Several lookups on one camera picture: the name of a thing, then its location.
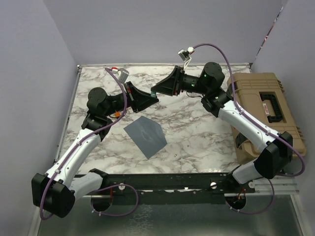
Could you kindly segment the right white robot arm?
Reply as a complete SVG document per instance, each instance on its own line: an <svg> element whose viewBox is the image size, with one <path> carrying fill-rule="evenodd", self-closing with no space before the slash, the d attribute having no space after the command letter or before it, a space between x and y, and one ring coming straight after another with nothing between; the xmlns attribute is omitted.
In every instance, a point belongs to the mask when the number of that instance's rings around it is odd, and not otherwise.
<svg viewBox="0 0 315 236"><path fill-rule="evenodd" d="M187 75L183 67L175 66L151 91L169 96L183 91L201 94L201 103L207 112L236 128L258 149L258 158L236 168L226 180L227 189L238 192L244 183L260 177L272 179L289 164L293 138L288 132L279 133L263 124L241 108L235 98L221 88L224 78L221 66L215 62L206 63L198 77Z"/></svg>

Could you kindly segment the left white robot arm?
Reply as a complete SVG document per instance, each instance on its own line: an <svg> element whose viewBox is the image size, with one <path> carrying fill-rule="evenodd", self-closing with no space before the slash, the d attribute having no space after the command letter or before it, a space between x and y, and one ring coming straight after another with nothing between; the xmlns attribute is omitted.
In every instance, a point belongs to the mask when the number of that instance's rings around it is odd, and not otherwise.
<svg viewBox="0 0 315 236"><path fill-rule="evenodd" d="M64 218L74 203L89 192L103 194L108 190L106 174L94 170L80 180L74 177L88 155L109 133L110 128L121 120L128 107L137 113L156 104L155 92L137 89L131 82L121 85L122 93L108 95L103 88L93 88L88 93L88 112L75 141L65 154L45 174L35 174L31 180L33 204L39 207L42 220L53 215ZM122 114L116 121L110 116Z"/></svg>

